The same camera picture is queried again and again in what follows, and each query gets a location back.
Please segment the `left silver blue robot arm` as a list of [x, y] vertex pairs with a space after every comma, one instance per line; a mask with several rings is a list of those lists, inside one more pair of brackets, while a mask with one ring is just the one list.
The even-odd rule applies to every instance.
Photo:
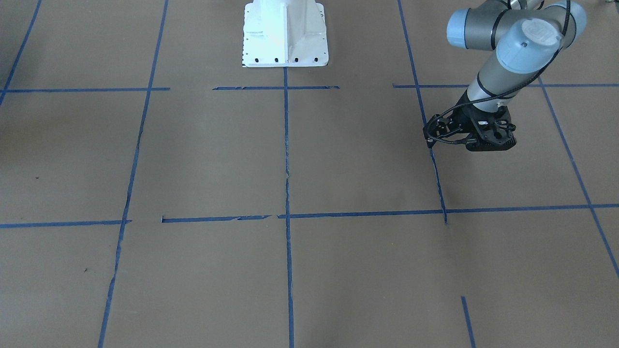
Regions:
[[588, 18], [574, 0], [537, 9], [539, 0], [487, 0], [455, 11], [447, 22], [449, 44], [491, 56], [454, 110], [471, 106], [495, 113], [541, 75], [585, 31]]

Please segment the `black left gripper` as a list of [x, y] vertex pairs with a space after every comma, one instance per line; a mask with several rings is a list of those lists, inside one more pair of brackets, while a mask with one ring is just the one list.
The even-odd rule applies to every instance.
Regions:
[[486, 121], [490, 124], [497, 119], [502, 119], [511, 123], [511, 115], [507, 106], [498, 106], [498, 102], [504, 99], [493, 99], [491, 101], [467, 104], [454, 110], [454, 122], [463, 127], [473, 127], [478, 125], [478, 121]]

